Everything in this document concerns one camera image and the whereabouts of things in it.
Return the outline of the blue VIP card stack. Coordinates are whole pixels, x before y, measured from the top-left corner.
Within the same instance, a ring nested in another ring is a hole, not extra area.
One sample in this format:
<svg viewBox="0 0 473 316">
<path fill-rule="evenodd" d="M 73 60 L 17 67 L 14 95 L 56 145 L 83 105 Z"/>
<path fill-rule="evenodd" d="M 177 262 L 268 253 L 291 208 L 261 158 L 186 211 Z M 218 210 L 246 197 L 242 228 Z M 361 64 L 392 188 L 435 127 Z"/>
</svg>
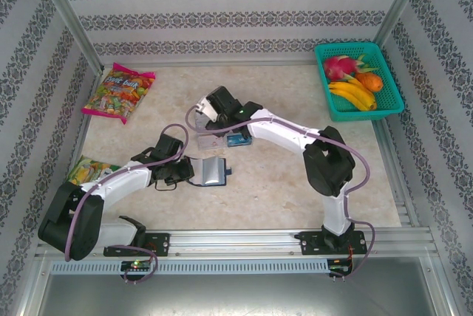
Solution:
<svg viewBox="0 0 473 316">
<path fill-rule="evenodd" d="M 226 136 L 227 146 L 229 148 L 247 146 L 252 144 L 252 138 L 245 138 L 241 133 L 228 134 Z"/>
</svg>

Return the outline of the yellow banana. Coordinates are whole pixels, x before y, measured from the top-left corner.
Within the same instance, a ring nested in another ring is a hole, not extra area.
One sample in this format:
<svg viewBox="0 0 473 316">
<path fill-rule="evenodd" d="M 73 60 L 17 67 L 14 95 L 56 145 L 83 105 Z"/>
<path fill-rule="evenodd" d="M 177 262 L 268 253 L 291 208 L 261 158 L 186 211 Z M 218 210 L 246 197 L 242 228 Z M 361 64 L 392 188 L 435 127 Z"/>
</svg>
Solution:
<svg viewBox="0 0 473 316">
<path fill-rule="evenodd" d="M 333 95 L 343 97 L 345 100 L 354 105 L 359 111 L 369 111 L 372 109 L 373 102 L 371 98 L 363 91 L 346 91 L 344 89 L 330 89 Z"/>
<path fill-rule="evenodd" d="M 377 109 L 377 102 L 375 99 L 375 95 L 370 92 L 369 90 L 365 89 L 361 84 L 357 83 L 351 83 L 351 82 L 343 82 L 343 81 L 336 81 L 336 82 L 331 82 L 328 84 L 328 88 L 330 89 L 344 89 L 346 91 L 356 91 L 359 90 L 360 93 L 361 91 L 365 92 L 370 98 L 371 101 L 373 102 L 372 109 L 370 111 L 374 111 Z"/>
</svg>

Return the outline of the teal plastic basket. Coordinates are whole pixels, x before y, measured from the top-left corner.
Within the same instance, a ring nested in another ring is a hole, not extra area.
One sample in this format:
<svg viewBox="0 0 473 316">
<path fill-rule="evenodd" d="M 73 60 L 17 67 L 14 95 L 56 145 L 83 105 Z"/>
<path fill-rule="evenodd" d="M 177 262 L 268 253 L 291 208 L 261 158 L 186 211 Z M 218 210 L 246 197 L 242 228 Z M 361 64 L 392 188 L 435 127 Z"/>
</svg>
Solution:
<svg viewBox="0 0 473 316">
<path fill-rule="evenodd" d="M 315 46 L 314 53 L 319 65 L 319 73 L 327 100 L 328 111 L 333 121 L 380 120 L 404 110 L 404 102 L 378 45 L 373 42 L 319 44 Z M 322 69 L 322 65 L 328 58 L 337 55 L 347 55 L 351 58 L 365 55 L 364 60 L 369 66 L 376 68 L 374 73 L 381 77 L 384 85 L 383 89 L 375 94 L 378 105 L 376 110 L 360 111 L 349 101 L 330 93 L 328 87 L 329 80 Z"/>
</svg>

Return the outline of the green candy bag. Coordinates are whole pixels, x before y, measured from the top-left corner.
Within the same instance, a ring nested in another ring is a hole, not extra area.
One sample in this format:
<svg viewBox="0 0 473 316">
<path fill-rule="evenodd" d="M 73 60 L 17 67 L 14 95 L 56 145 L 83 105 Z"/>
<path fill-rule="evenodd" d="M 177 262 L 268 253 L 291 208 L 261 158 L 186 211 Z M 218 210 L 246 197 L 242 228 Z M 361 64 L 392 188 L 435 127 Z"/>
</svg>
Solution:
<svg viewBox="0 0 473 316">
<path fill-rule="evenodd" d="M 120 169 L 118 165 L 96 161 L 82 155 L 69 172 L 67 181 L 75 185 L 81 185 L 83 183 L 100 180 L 118 169 Z"/>
</svg>

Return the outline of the orange mango fruit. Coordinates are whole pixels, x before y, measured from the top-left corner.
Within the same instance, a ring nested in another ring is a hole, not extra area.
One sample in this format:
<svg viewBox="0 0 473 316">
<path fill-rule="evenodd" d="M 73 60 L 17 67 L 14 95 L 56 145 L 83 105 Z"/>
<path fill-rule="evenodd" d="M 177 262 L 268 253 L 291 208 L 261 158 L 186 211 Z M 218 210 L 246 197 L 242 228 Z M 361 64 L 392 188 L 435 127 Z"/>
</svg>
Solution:
<svg viewBox="0 0 473 316">
<path fill-rule="evenodd" d="M 382 79 L 372 72 L 357 73 L 355 79 L 371 92 L 380 92 L 384 87 Z"/>
</svg>

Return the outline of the small circuit board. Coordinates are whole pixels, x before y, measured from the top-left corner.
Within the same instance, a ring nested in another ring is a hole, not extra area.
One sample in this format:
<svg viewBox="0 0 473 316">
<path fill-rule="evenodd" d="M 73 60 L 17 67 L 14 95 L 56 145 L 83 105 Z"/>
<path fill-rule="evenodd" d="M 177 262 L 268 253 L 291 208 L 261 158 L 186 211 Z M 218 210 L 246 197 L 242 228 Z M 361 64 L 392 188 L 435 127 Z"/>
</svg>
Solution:
<svg viewBox="0 0 473 316">
<path fill-rule="evenodd" d="M 331 275 L 336 277 L 347 276 L 353 271 L 353 260 L 345 259 L 328 259 L 328 269 Z"/>
<path fill-rule="evenodd" d="M 122 261 L 120 265 L 121 272 L 148 272 L 151 269 L 150 261 L 135 260 Z"/>
</svg>

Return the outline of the blue leather card holder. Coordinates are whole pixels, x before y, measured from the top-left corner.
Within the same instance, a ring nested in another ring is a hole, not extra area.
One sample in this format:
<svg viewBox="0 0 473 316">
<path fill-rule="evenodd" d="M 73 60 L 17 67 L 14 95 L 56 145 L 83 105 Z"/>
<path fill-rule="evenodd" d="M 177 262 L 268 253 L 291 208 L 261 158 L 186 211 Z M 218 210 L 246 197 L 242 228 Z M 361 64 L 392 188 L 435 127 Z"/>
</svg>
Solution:
<svg viewBox="0 0 473 316">
<path fill-rule="evenodd" d="M 194 175 L 187 179 L 187 183 L 194 187 L 219 187 L 227 185 L 227 176 L 232 169 L 227 166 L 226 158 L 209 157 L 206 159 L 190 159 Z"/>
</svg>

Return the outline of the pink dragon fruit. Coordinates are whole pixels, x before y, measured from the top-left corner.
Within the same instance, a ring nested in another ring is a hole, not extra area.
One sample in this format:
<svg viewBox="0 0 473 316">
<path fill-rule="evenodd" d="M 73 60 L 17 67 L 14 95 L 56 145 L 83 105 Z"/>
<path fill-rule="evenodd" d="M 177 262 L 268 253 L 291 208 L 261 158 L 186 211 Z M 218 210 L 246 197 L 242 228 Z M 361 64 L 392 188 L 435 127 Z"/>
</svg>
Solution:
<svg viewBox="0 0 473 316">
<path fill-rule="evenodd" d="M 323 70 L 326 78 L 332 81 L 350 80 L 354 75 L 364 74 L 377 70 L 377 67 L 371 67 L 363 62 L 365 54 L 358 58 L 351 58 L 347 55 L 339 55 L 328 58 L 323 63 Z"/>
</svg>

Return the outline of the aluminium frame post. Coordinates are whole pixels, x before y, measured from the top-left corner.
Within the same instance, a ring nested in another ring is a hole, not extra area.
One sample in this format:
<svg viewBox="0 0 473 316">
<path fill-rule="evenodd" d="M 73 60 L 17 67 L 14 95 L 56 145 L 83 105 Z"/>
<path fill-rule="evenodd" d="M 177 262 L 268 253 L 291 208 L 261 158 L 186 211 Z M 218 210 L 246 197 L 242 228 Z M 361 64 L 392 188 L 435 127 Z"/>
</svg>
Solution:
<svg viewBox="0 0 473 316">
<path fill-rule="evenodd" d="M 380 48 L 386 43 L 392 29 L 401 17 L 404 9 L 408 5 L 409 0 L 394 0 L 386 14 L 386 17 L 381 23 L 380 29 L 376 33 L 373 42 Z"/>
<path fill-rule="evenodd" d="M 62 20 L 69 28 L 69 31 L 72 33 L 74 39 L 81 48 L 82 53 L 88 61 L 88 64 L 91 66 L 92 70 L 96 75 L 101 74 L 103 71 L 103 64 L 89 39 L 89 36 L 86 34 L 79 17 L 74 11 L 69 0 L 52 0 L 57 11 L 60 13 Z"/>
</svg>

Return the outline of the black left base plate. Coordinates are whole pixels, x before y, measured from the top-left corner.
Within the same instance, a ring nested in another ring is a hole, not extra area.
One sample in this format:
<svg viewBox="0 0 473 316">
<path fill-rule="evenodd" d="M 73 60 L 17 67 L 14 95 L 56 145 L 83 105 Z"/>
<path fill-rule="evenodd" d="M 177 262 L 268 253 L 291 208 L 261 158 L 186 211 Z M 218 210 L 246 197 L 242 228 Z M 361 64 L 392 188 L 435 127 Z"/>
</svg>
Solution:
<svg viewBox="0 0 473 316">
<path fill-rule="evenodd" d="M 132 249 L 123 247 L 105 247 L 106 257 L 150 257 L 147 252 L 136 250 L 137 247 L 153 252 L 157 257 L 166 257 L 169 253 L 170 235 L 168 233 L 144 233 L 134 238 L 129 245 Z"/>
</svg>

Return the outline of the aluminium back rail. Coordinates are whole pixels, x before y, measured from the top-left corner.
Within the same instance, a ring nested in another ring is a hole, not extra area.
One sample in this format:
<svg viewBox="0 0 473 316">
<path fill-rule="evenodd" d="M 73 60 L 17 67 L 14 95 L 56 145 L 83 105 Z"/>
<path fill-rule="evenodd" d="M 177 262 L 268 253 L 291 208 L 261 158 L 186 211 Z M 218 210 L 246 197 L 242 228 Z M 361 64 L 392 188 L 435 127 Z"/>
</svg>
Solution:
<svg viewBox="0 0 473 316">
<path fill-rule="evenodd" d="M 100 56 L 104 66 L 119 63 L 132 69 L 187 66 L 292 66 L 316 65 L 314 51 L 311 52 L 242 52 L 242 53 L 197 53 L 174 55 L 104 55 Z"/>
</svg>

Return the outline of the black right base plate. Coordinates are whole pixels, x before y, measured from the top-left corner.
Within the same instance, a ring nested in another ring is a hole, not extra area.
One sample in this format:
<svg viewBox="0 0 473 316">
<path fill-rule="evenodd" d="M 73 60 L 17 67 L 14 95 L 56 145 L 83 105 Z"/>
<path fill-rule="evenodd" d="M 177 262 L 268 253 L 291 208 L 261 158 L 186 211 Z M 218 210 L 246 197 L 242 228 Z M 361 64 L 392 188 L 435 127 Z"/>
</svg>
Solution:
<svg viewBox="0 0 473 316">
<path fill-rule="evenodd" d="M 364 233 L 359 230 L 348 231 L 341 236 L 322 230 L 300 232 L 295 235 L 300 241 L 303 255 L 344 255 L 350 251 L 354 255 L 367 252 Z"/>
</svg>

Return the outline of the pink candy bag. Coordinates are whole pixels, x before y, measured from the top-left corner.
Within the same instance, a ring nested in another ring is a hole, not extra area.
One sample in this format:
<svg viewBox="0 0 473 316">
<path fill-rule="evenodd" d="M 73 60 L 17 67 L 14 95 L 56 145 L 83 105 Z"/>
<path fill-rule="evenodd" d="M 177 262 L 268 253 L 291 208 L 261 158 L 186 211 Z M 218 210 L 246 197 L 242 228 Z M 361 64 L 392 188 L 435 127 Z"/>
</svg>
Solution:
<svg viewBox="0 0 473 316">
<path fill-rule="evenodd" d="M 138 72 L 114 63 L 81 112 L 118 119 L 125 125 L 155 80 L 154 72 Z"/>
</svg>

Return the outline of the aluminium side rail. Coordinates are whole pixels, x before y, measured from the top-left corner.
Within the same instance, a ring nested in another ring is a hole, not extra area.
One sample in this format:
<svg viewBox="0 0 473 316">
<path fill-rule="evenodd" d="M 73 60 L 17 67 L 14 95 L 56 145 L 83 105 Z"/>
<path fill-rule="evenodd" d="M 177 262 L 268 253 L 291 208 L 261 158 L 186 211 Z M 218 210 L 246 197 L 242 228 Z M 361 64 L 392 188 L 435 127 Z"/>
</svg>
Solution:
<svg viewBox="0 0 473 316">
<path fill-rule="evenodd" d="M 402 227 L 421 227 L 385 119 L 372 121 Z"/>
<path fill-rule="evenodd" d="M 93 75 L 93 77 L 90 78 L 91 82 L 86 83 L 84 81 L 82 83 L 81 92 L 78 95 L 74 112 L 69 120 L 69 126 L 64 136 L 64 141 L 60 147 L 61 150 L 59 152 L 58 161 L 55 164 L 55 171 L 48 192 L 49 196 L 47 203 L 44 206 L 45 213 L 47 212 L 50 202 L 54 198 L 57 190 L 67 181 L 69 172 L 80 158 L 86 131 L 89 125 L 89 117 L 83 114 L 81 110 L 100 84 L 103 73 L 104 68 L 100 69 L 97 74 L 91 72 L 91 75 Z"/>
</svg>

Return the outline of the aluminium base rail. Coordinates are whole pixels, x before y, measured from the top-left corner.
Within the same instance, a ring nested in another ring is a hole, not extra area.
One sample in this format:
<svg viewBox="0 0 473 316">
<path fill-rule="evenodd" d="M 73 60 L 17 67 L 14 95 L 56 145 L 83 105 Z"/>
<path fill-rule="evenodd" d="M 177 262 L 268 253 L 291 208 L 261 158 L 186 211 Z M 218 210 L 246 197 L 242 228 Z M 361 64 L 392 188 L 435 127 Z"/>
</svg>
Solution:
<svg viewBox="0 0 473 316">
<path fill-rule="evenodd" d="M 373 257 L 418 257 L 437 255 L 428 227 L 358 228 L 364 233 Z M 282 258 L 303 256 L 296 234 L 309 230 L 170 230 L 152 231 L 170 235 L 168 258 Z M 344 255 L 304 255 L 339 258 Z"/>
</svg>

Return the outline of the white card red print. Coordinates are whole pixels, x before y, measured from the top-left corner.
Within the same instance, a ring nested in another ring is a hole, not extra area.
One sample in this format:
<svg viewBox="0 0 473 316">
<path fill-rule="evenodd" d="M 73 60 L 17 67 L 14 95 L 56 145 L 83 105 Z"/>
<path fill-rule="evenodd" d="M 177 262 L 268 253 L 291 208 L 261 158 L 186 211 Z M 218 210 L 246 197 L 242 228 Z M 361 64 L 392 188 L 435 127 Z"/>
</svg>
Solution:
<svg viewBox="0 0 473 316">
<path fill-rule="evenodd" d="M 214 135 L 199 135 L 197 145 L 201 151 L 224 149 L 227 148 L 227 139 Z"/>
</svg>

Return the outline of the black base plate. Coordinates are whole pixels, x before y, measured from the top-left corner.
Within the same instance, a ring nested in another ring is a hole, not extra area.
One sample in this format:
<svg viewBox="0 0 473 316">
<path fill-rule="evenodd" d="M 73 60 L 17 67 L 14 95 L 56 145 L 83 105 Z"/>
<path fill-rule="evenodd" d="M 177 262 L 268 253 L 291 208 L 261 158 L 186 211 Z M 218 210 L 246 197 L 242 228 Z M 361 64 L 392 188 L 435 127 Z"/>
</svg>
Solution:
<svg viewBox="0 0 473 316">
<path fill-rule="evenodd" d="M 169 253 L 170 235 L 168 233 L 144 233 L 134 238 L 129 245 L 132 249 L 123 247 L 105 247 L 106 257 L 150 257 L 147 252 L 136 250 L 137 247 L 153 252 L 157 257 L 166 257 Z"/>
<path fill-rule="evenodd" d="M 350 251 L 354 255 L 367 252 L 364 233 L 359 230 L 348 231 L 341 236 L 322 230 L 300 232 L 295 235 L 300 241 L 303 255 L 344 255 Z"/>
</svg>

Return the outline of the grey metal shelf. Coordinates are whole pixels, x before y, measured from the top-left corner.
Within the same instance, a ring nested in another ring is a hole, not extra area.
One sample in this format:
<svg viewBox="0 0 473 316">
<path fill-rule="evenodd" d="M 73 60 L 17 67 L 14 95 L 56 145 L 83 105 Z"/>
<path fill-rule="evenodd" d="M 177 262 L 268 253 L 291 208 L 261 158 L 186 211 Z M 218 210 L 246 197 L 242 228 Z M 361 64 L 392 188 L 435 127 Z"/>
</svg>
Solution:
<svg viewBox="0 0 473 316">
<path fill-rule="evenodd" d="M 18 316 L 462 316 L 436 258 L 371 258 L 353 277 L 161 274 L 136 286 L 115 273 L 44 261 Z"/>
</svg>

